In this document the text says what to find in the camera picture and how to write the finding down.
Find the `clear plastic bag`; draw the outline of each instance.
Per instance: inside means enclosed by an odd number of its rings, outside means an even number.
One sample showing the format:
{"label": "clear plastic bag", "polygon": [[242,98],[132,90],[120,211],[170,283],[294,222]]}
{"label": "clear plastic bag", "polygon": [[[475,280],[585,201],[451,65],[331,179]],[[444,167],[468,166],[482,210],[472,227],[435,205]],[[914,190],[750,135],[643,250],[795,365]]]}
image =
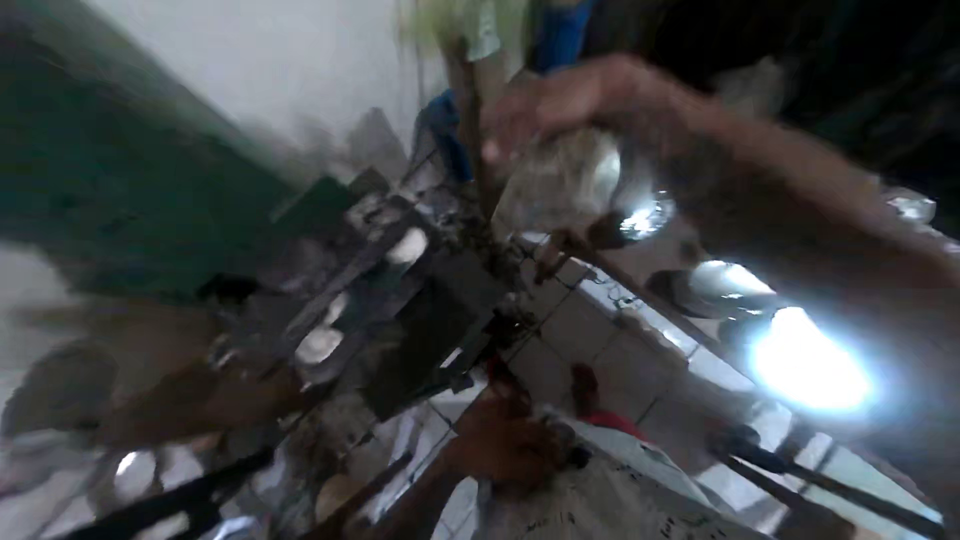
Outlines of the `clear plastic bag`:
{"label": "clear plastic bag", "polygon": [[[617,137],[595,128],[531,145],[514,161],[495,221],[512,233],[585,230],[616,212],[628,223],[661,211],[652,164],[621,151]],[[650,232],[656,223],[644,221]]]}

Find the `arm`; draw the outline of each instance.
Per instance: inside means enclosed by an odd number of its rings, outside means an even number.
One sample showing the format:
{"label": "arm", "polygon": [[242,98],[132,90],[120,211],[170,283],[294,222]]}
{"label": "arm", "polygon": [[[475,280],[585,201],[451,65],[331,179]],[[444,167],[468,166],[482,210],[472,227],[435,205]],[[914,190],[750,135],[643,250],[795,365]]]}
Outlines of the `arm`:
{"label": "arm", "polygon": [[430,538],[446,502],[464,478],[444,449],[364,538]]}
{"label": "arm", "polygon": [[739,118],[641,61],[614,57],[521,88],[485,113],[488,160],[601,123],[655,158],[705,246],[803,306],[875,386],[863,446],[945,513],[960,505],[960,302],[936,241],[896,219],[876,181],[808,135]]}
{"label": "arm", "polygon": [[487,407],[491,414],[472,411],[480,417],[476,425],[440,451],[364,539],[430,538],[450,495],[466,477],[520,489],[549,478],[563,461],[553,433],[541,424],[495,415],[494,406]]}

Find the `red cloth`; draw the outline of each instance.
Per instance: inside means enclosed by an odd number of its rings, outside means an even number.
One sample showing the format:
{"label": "red cloth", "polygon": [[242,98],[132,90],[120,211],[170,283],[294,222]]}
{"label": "red cloth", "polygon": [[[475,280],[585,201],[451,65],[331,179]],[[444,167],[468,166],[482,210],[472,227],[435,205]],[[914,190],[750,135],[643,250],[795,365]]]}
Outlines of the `red cloth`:
{"label": "red cloth", "polygon": [[643,436],[643,433],[640,432],[636,426],[634,426],[633,422],[608,410],[598,410],[586,416],[579,416],[577,417],[577,420],[586,422],[588,424],[593,424],[594,426],[599,426],[601,428],[610,428],[611,430],[623,431],[628,435],[633,435],[643,442],[649,442],[647,441],[646,437]]}

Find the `hand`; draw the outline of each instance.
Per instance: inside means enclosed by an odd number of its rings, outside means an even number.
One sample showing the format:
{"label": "hand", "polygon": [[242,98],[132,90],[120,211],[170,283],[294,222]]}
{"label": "hand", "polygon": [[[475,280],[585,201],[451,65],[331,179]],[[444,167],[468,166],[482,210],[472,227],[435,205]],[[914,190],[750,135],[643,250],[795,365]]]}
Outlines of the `hand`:
{"label": "hand", "polygon": [[547,426],[527,419],[491,418],[444,448],[449,467],[475,479],[533,489],[563,463],[556,437]]}
{"label": "hand", "polygon": [[[542,135],[666,108],[679,87],[636,57],[613,55],[508,90],[481,112],[483,158],[508,159]],[[635,119],[627,123],[636,123]]]}

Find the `white fabric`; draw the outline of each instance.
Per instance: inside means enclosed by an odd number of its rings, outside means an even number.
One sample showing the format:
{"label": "white fabric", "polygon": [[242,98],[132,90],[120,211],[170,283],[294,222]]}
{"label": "white fabric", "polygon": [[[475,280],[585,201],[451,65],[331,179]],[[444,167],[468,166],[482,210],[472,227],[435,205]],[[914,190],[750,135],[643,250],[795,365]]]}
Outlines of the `white fabric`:
{"label": "white fabric", "polygon": [[474,540],[762,539],[714,509],[663,452],[627,433],[563,419],[593,454],[523,498],[491,497],[481,484]]}

